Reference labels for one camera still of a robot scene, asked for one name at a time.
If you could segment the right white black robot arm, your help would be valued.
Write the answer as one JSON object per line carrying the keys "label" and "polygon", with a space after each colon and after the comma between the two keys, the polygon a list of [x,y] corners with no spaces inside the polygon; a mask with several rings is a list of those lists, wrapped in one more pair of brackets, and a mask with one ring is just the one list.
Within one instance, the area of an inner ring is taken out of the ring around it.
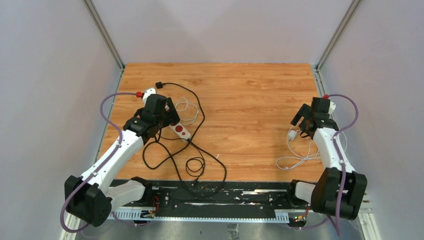
{"label": "right white black robot arm", "polygon": [[355,170],[343,151],[339,135],[347,128],[339,128],[331,119],[335,108],[329,95],[313,97],[311,104],[303,104],[292,119],[291,124],[317,146],[324,171],[316,183],[292,180],[285,201],[292,209],[309,204],[316,213],[354,220],[368,180]]}

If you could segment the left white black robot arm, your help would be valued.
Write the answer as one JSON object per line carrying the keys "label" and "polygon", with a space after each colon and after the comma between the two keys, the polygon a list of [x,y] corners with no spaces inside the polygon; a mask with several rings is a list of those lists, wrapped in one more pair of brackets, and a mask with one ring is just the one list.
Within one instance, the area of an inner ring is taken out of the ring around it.
{"label": "left white black robot arm", "polygon": [[60,224],[65,224],[64,214],[69,213],[87,225],[101,226],[116,209],[137,202],[149,206],[153,193],[148,182],[134,177],[126,183],[112,186],[116,175],[127,161],[163,128],[180,122],[170,97],[155,92],[134,92],[144,106],[119,127],[109,119],[107,122],[118,131],[118,138],[93,166],[79,176],[71,175],[64,183],[65,201],[60,210]]}

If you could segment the white red power strip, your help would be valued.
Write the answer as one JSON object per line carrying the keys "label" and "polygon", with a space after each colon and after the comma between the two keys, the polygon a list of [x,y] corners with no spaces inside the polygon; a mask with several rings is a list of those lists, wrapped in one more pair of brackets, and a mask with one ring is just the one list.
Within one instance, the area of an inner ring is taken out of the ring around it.
{"label": "white red power strip", "polygon": [[191,139],[191,133],[181,124],[170,124],[168,126],[176,134],[178,140],[189,141]]}

